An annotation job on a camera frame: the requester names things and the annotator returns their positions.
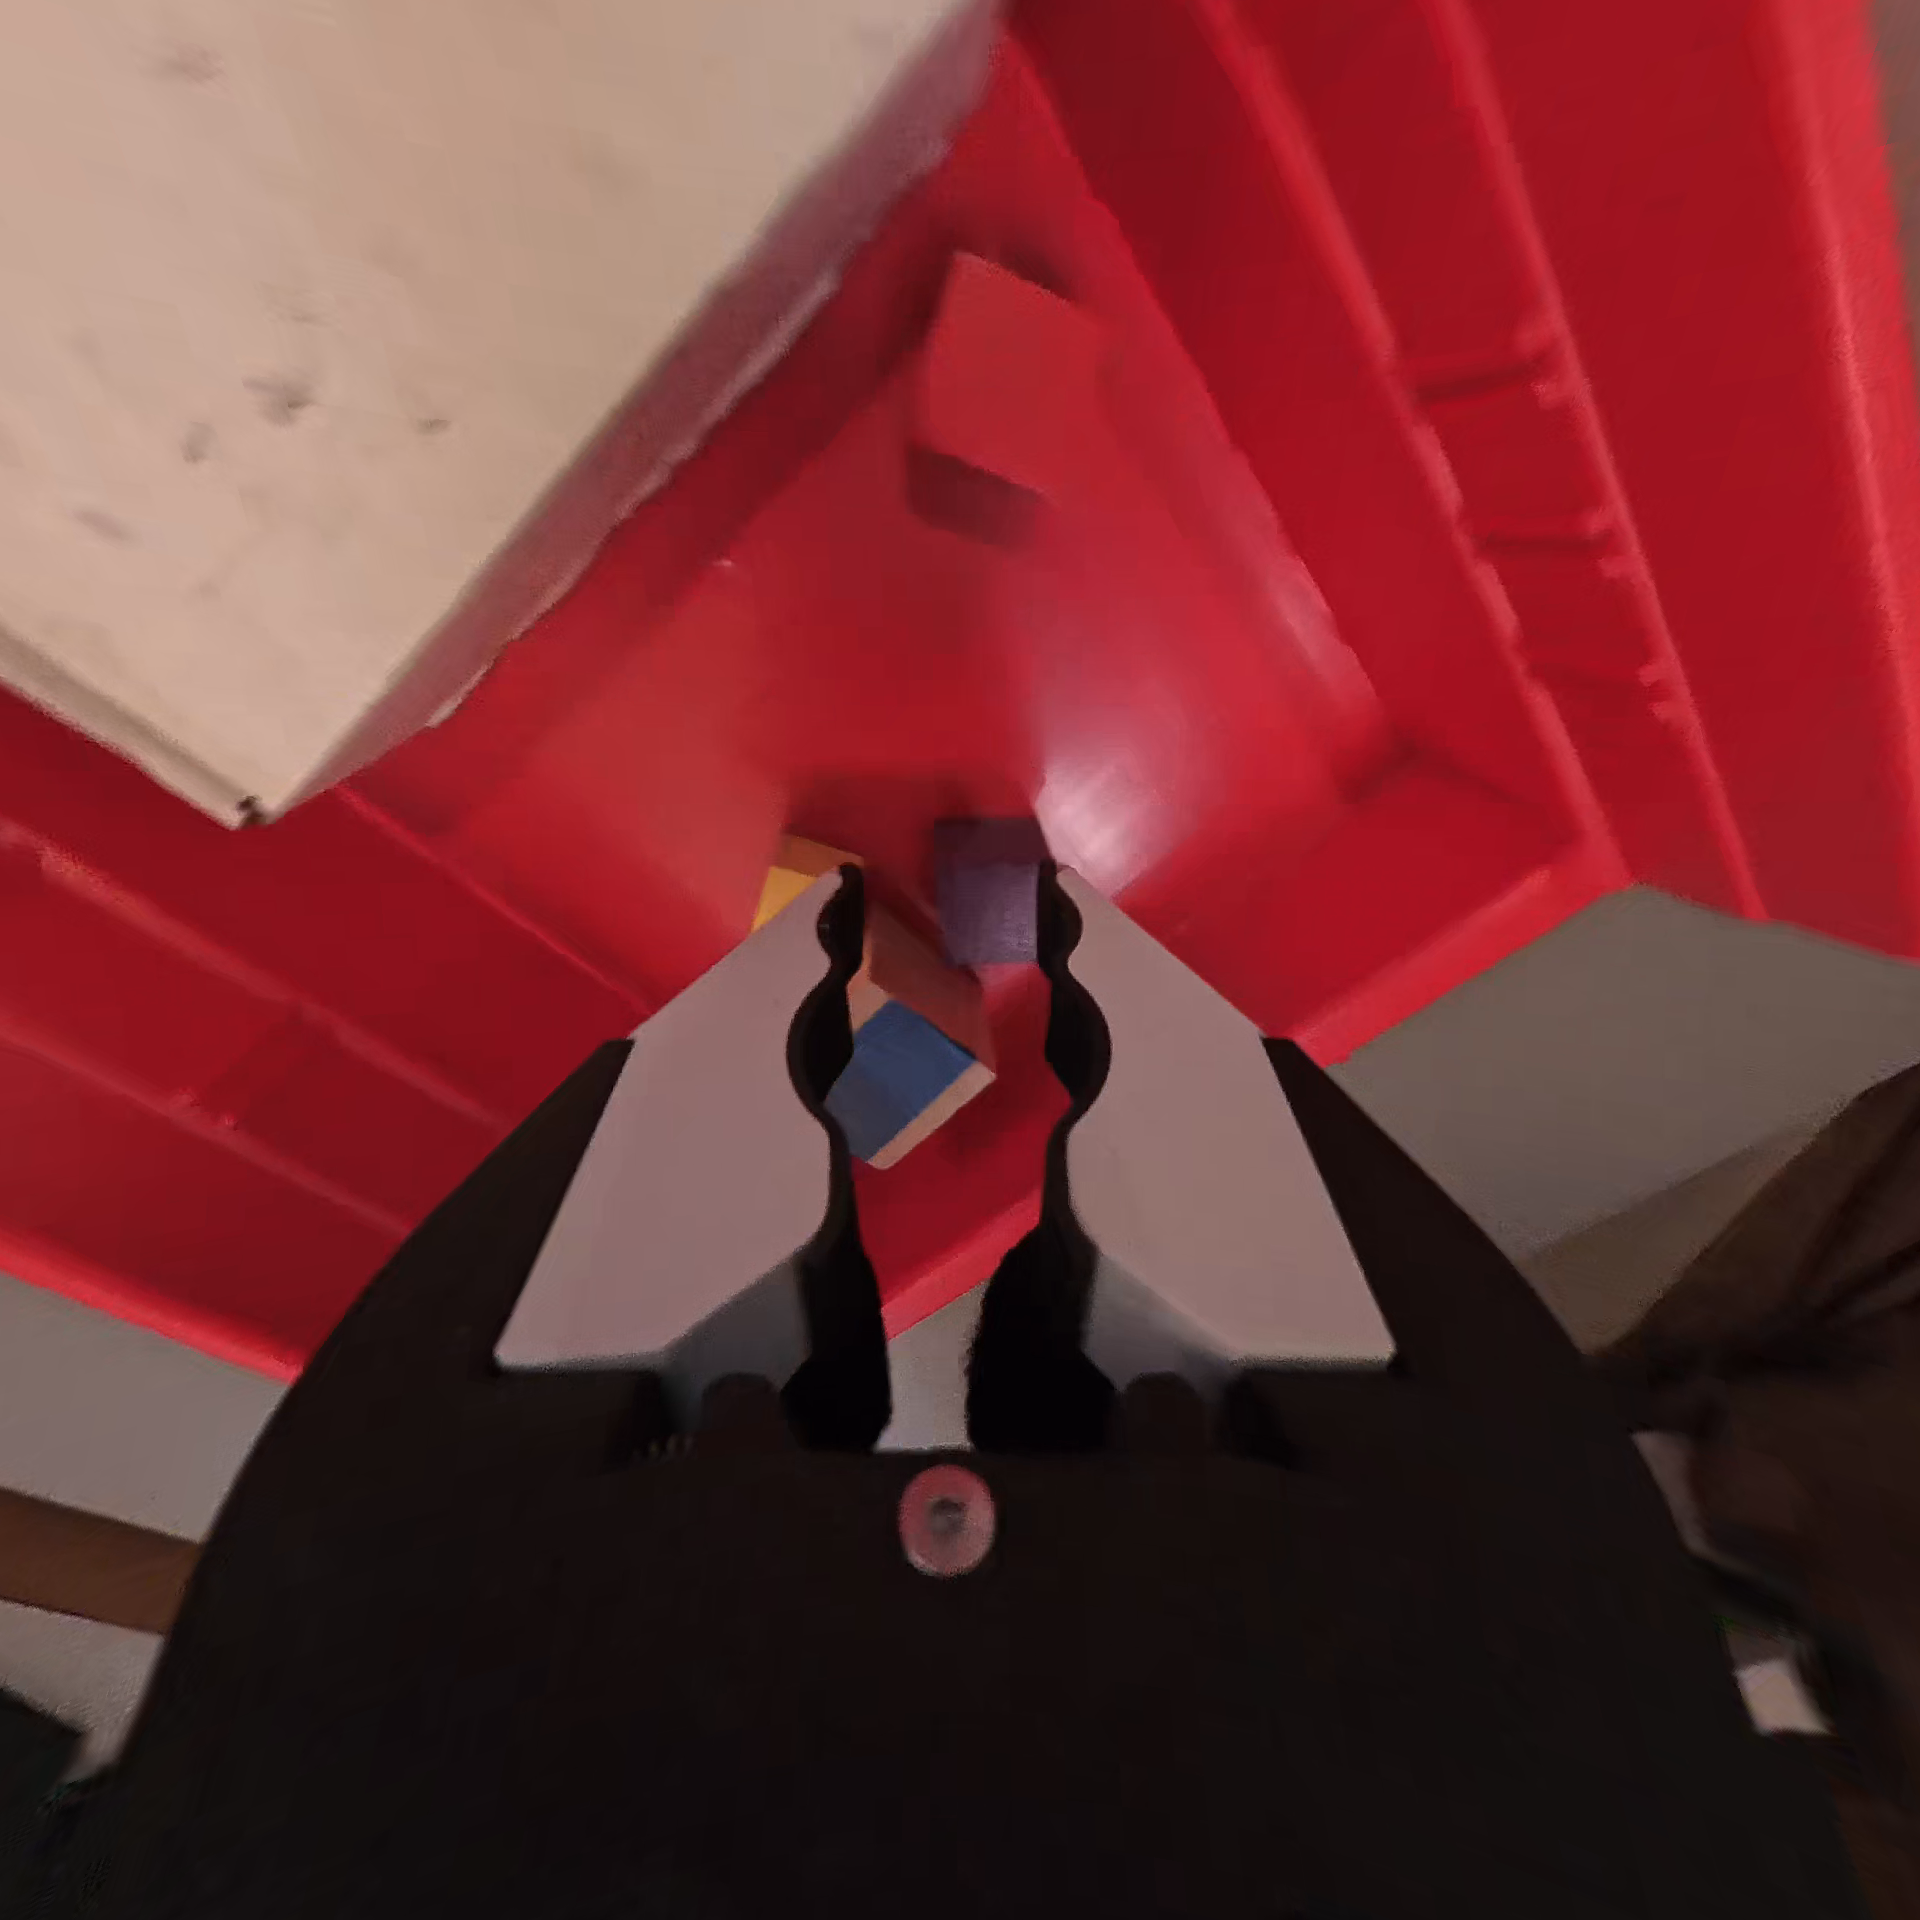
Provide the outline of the red cube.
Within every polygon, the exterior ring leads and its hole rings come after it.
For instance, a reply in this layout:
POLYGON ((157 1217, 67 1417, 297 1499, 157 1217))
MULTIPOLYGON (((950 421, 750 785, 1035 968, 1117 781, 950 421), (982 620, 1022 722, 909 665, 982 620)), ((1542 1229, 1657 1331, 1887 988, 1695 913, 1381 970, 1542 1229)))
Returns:
POLYGON ((1081 305, 956 251, 905 379, 905 508, 997 559, 1049 538, 1113 453, 1103 359, 1081 305))

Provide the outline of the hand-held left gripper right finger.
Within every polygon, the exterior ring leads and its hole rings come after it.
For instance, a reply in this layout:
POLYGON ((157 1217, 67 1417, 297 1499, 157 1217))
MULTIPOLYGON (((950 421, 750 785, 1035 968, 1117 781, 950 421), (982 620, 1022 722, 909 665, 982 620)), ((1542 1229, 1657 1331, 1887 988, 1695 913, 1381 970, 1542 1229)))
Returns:
POLYGON ((1040 873, 1045 1065, 1064 1113, 1038 1225, 987 1282, 967 1440, 1107 1444, 1172 1379, 1212 1411, 1255 1372, 1381 1372, 1393 1338, 1262 1028, 1081 873, 1040 873))

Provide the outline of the wooden block with blue band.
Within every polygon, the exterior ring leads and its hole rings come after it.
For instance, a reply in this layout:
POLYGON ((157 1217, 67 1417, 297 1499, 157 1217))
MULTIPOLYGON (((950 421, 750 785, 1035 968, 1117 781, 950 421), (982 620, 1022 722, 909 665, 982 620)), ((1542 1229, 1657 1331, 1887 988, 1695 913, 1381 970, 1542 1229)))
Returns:
POLYGON ((981 981, 881 905, 847 983, 849 1057, 825 1106, 847 1153, 892 1169, 993 1079, 981 981))

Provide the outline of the red plastic bin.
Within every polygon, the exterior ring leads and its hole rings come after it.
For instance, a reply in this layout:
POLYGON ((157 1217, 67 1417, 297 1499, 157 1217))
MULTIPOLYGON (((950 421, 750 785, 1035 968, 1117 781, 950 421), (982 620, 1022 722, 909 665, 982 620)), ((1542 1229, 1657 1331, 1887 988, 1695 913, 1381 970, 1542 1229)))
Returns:
POLYGON ((785 833, 1027 815, 1324 1064, 1644 885, 1916 961, 1916 375, 1872 4, 998 4, 976 107, 437 722, 221 823, 5 693, 5 1274, 269 1377, 785 833), (905 508, 948 258, 1113 451, 905 508))

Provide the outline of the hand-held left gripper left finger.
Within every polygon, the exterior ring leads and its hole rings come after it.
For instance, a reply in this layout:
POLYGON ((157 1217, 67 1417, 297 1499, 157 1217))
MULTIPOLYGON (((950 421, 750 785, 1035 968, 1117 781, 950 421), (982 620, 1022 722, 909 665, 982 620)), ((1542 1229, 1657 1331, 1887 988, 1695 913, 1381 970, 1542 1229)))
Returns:
POLYGON ((684 1426, 753 1377, 803 1444, 877 1444, 887 1336, 827 1111, 864 936, 860 871, 830 868, 633 1031, 496 1341, 502 1372, 640 1370, 684 1426))

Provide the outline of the purple cube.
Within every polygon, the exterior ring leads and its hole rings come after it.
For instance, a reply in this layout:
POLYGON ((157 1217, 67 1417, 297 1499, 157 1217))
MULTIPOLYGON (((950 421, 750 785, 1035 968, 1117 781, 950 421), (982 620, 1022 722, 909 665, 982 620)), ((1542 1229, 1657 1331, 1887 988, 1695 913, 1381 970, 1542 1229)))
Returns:
POLYGON ((931 833, 944 961, 958 970, 1028 968, 1040 956, 1047 837, 1033 818, 944 818, 931 833))

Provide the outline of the yellow cube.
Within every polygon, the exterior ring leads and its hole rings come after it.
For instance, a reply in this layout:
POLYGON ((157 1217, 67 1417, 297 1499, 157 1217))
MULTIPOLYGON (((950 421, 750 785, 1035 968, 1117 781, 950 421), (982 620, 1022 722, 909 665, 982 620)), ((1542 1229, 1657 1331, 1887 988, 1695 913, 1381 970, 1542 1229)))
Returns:
POLYGON ((819 925, 821 905, 809 905, 814 887, 844 868, 867 871, 864 856, 814 837, 785 833, 777 841, 752 914, 750 936, 759 936, 781 914, 803 907, 809 928, 819 925))

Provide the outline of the white cardboard box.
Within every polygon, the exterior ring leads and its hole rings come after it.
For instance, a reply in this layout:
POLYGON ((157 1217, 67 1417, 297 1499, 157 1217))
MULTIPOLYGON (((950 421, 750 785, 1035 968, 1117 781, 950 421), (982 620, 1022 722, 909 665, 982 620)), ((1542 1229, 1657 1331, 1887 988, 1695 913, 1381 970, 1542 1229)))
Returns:
POLYGON ((5 3, 5 693, 227 825, 437 722, 796 344, 998 36, 5 3))

